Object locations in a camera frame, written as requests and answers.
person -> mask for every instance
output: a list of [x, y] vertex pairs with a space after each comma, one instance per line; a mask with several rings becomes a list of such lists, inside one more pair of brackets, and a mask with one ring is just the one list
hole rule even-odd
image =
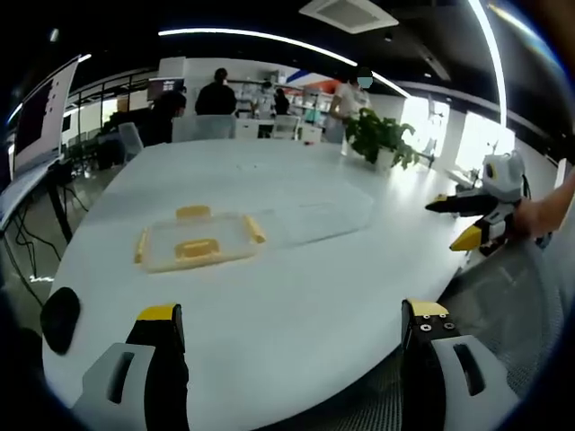
[[518, 236], [537, 238], [559, 229], [575, 194], [575, 169], [565, 182], [540, 201], [523, 199], [513, 215]]
[[231, 115], [235, 111], [234, 90], [227, 86], [227, 71], [220, 67], [214, 73], [214, 82], [206, 85], [199, 92], [196, 100], [198, 115]]
[[186, 96], [175, 90], [158, 96], [150, 112], [150, 121], [143, 126], [142, 140], [145, 146], [172, 142], [172, 121], [183, 115], [186, 101]]
[[273, 103], [273, 90], [270, 81], [266, 81], [252, 99], [252, 114], [254, 117], [259, 115], [260, 119], [271, 118], [271, 106]]
[[343, 142], [347, 122], [358, 115], [361, 108], [371, 107], [369, 94], [358, 83], [357, 67], [347, 83], [340, 84], [333, 95], [329, 110], [329, 120], [326, 124], [325, 137], [328, 142], [340, 144]]
[[276, 90], [276, 115], [287, 115], [289, 110], [289, 100], [282, 88]]

black computer mouse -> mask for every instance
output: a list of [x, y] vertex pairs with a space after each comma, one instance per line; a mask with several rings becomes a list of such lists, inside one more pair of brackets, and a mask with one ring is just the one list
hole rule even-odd
[[44, 304], [40, 313], [42, 334], [59, 355], [64, 355], [70, 347], [79, 315], [80, 301], [69, 287], [58, 289]]

ceiling light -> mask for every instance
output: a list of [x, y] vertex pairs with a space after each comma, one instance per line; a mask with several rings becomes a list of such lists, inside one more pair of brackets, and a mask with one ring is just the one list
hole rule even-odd
[[89, 60], [92, 58], [92, 54], [86, 54], [85, 56], [81, 56], [78, 58], [78, 63], [82, 63], [83, 61]]
[[14, 118], [14, 116], [22, 109], [22, 104], [20, 103], [16, 109], [12, 112], [12, 114], [10, 114], [10, 117], [8, 117], [8, 121], [6, 121], [6, 124], [8, 124], [10, 121], [12, 121], [12, 119]]
[[495, 81], [497, 82], [497, 92], [500, 98], [500, 124], [502, 127], [507, 126], [507, 96], [505, 94], [505, 78], [503, 77], [503, 65], [501, 64], [500, 52], [497, 49], [497, 42], [495, 41], [495, 35], [493, 34], [493, 29], [489, 24], [487, 15], [483, 10], [483, 6], [480, 0], [467, 0], [469, 5], [472, 7], [475, 17], [482, 27], [483, 36], [487, 41], [487, 46], [491, 54], [491, 61], [493, 62], [493, 69], [495, 69]]
[[[165, 30], [165, 31], [158, 31], [158, 36], [172, 36], [176, 34], [197, 34], [197, 33], [217, 33], [217, 34], [234, 34], [240, 36], [253, 36], [255, 38], [263, 38], [263, 39], [270, 39], [276, 40], [278, 42], [288, 43], [290, 45], [295, 45], [297, 47], [310, 49], [312, 51], [318, 52], [320, 54], [324, 54], [327, 57], [335, 58], [336, 60], [340, 60], [341, 62], [350, 65], [350, 66], [357, 66], [358, 63], [350, 60], [349, 58], [345, 58], [344, 56], [340, 56], [335, 52], [328, 51], [327, 49], [316, 47], [315, 45], [310, 45], [309, 43], [301, 42], [299, 40], [294, 40], [290, 38], [284, 38], [283, 36], [276, 36], [275, 34], [269, 33], [260, 33], [259, 31], [248, 31], [248, 30], [234, 30], [234, 29], [175, 29], [175, 30]], [[398, 86], [397, 84], [392, 83], [386, 78], [383, 78], [380, 74], [373, 72], [373, 76], [376, 80], [385, 84], [394, 90], [396, 90], [399, 94], [404, 97], [411, 97], [411, 95], [406, 92], [403, 88]]]
[[58, 34], [59, 34], [59, 30], [58, 29], [53, 29], [50, 32], [50, 42], [54, 43], [58, 40]]

ceiling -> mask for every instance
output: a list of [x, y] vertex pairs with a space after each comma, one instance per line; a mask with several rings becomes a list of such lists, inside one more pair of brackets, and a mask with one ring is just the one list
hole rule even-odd
[[[346, 79], [349, 66], [312, 51], [274, 40], [230, 35], [181, 35], [159, 38], [159, 30], [181, 27], [227, 27], [262, 31], [329, 49], [372, 68], [395, 81], [434, 84], [498, 102], [492, 63], [479, 23], [465, 0], [372, 0], [400, 25], [356, 35], [298, 13], [307, 0], [282, 2], [187, 2], [177, 7], [142, 4], [107, 7], [71, 13], [69, 6], [42, 11], [41, 24], [13, 20], [3, 40], [16, 32], [25, 34], [8, 43], [4, 57], [10, 64], [2, 85], [2, 106], [7, 113], [49, 71], [74, 55], [92, 53], [78, 67], [74, 87], [108, 75], [145, 66], [157, 66], [159, 58], [238, 57], [303, 68]], [[503, 61], [509, 109], [552, 136], [571, 131], [571, 114], [563, 102], [561, 87], [518, 34], [490, 13]], [[59, 29], [57, 43], [49, 33]], [[390, 92], [383, 85], [375, 92]], [[549, 142], [539, 151], [562, 151], [565, 143]]]

floor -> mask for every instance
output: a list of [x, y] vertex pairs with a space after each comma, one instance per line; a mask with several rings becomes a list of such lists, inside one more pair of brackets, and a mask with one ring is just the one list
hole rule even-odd
[[[89, 210], [120, 169], [120, 167], [112, 167], [106, 171], [92, 171], [88, 174], [80, 175], [68, 187], [75, 192], [78, 199]], [[20, 216], [25, 211], [25, 207], [25, 205], [21, 207]], [[66, 193], [66, 211], [68, 222], [72, 232], [74, 232], [82, 222], [86, 212], [69, 192]], [[48, 194], [40, 189], [37, 189], [31, 196], [24, 225], [29, 233], [54, 244], [60, 257], [64, 255], [66, 240], [60, 231]], [[18, 245], [17, 242], [23, 243], [22, 239], [17, 241], [19, 226], [19, 219], [16, 216], [15, 222], [12, 221], [8, 226], [6, 240], [22, 275], [28, 281], [36, 296], [45, 303], [49, 297], [51, 281], [58, 269], [59, 259], [49, 245], [30, 237], [26, 233], [24, 233], [24, 237], [26, 241], [33, 244], [33, 248], [31, 246]], [[35, 276], [31, 264], [32, 250], [36, 261]], [[26, 290], [18, 272], [8, 257], [5, 244], [0, 247], [0, 264], [4, 279], [3, 289], [13, 307], [16, 320], [22, 327], [30, 328], [41, 334], [40, 305]]]

